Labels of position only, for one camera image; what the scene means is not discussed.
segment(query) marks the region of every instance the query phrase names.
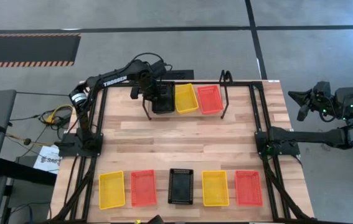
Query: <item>red basket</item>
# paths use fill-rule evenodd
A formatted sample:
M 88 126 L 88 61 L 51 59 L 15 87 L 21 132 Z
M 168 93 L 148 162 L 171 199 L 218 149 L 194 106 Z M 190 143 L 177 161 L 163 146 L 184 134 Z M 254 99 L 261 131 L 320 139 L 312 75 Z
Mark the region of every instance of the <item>red basket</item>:
M 214 114 L 223 110 L 224 105 L 217 85 L 198 87 L 197 91 L 202 114 Z
M 157 204 L 156 178 L 153 170 L 131 172 L 132 207 Z
M 262 206 L 261 180 L 258 171 L 236 170 L 237 205 Z

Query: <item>yellow basket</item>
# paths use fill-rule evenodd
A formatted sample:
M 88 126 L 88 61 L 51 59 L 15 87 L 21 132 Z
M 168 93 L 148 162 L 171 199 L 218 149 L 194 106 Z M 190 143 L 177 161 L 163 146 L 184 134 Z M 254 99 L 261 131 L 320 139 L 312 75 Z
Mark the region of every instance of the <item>yellow basket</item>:
M 199 107 L 193 85 L 175 86 L 175 105 L 177 112 L 180 114 L 195 111 Z
M 229 205 L 225 171 L 202 171 L 202 198 L 204 206 Z
M 125 205 L 124 172 L 110 172 L 99 176 L 99 208 Z

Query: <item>gray floor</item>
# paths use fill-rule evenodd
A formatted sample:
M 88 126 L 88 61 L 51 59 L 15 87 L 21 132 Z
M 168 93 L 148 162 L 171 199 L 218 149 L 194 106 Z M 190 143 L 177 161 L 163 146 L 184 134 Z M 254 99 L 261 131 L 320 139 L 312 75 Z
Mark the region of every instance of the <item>gray floor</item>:
M 353 0 L 251 2 L 258 26 L 353 25 Z M 244 0 L 0 0 L 0 29 L 248 25 Z M 285 94 L 308 90 L 321 80 L 330 81 L 332 91 L 353 86 L 353 30 L 258 31 L 258 35 L 268 78 L 281 80 Z M 194 69 L 196 79 L 217 78 L 221 69 L 238 79 L 260 78 L 250 31 L 91 33 L 82 34 L 74 66 L 0 68 L 0 90 L 68 94 L 79 80 L 120 68 L 146 51 L 160 54 L 175 69 Z M 17 95 L 12 118 L 67 102 L 65 97 Z M 343 125 L 322 123 L 317 114 L 298 122 L 298 106 L 287 97 L 286 102 L 296 131 L 326 131 Z M 20 121 L 11 132 L 33 139 L 42 129 L 37 121 Z M 56 138 L 53 131 L 46 131 L 41 141 Z M 316 217 L 353 222 L 353 150 L 316 144 L 300 144 L 300 148 Z M 6 140 L 1 157 L 14 159 L 25 151 Z M 26 220 L 27 213 L 12 218 L 13 223 Z

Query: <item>white paper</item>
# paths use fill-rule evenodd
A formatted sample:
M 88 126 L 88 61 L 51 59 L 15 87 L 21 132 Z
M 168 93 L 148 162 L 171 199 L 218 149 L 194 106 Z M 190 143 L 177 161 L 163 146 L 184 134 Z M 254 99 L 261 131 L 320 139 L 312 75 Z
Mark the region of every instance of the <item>white paper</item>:
M 57 174 L 60 167 L 59 149 L 57 146 L 42 146 L 40 156 L 35 161 L 34 168 Z

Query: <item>wooden tabletop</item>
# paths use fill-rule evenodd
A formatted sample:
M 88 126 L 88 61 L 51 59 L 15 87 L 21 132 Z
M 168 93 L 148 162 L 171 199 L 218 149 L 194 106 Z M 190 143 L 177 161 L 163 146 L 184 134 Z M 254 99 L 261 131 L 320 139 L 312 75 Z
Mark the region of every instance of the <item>wooden tabletop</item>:
M 263 81 L 271 124 L 291 128 L 280 82 Z M 142 101 L 129 97 L 130 87 L 108 89 L 102 132 L 105 140 L 97 160 L 88 222 L 146 222 L 155 215 L 165 222 L 264 222 L 271 221 L 271 210 L 265 174 L 257 154 L 254 132 L 255 120 L 248 87 L 228 87 L 230 106 L 225 118 L 220 114 L 201 115 L 200 110 L 187 114 L 155 115 L 149 121 Z M 221 88 L 225 103 L 225 94 Z M 259 94 L 257 103 L 264 124 Z M 99 111 L 100 96 L 96 112 Z M 291 156 L 280 156 L 285 188 L 302 211 L 313 216 L 308 190 L 300 164 Z M 63 158 L 52 197 L 52 212 L 57 214 L 64 204 L 65 191 L 73 158 Z M 69 195 L 77 178 L 78 161 Z M 169 169 L 194 169 L 194 204 L 168 204 Z M 154 169 L 156 174 L 157 206 L 131 206 L 130 173 L 134 170 Z M 125 177 L 126 204 L 123 207 L 99 209 L 98 176 L 122 170 Z M 228 178 L 230 206 L 205 207 L 202 201 L 203 170 L 225 170 Z M 262 207 L 237 206 L 234 173 L 236 170 L 258 170 L 261 177 Z M 85 192 L 78 204 L 81 217 Z M 280 196 L 275 189 L 279 216 L 283 216 Z

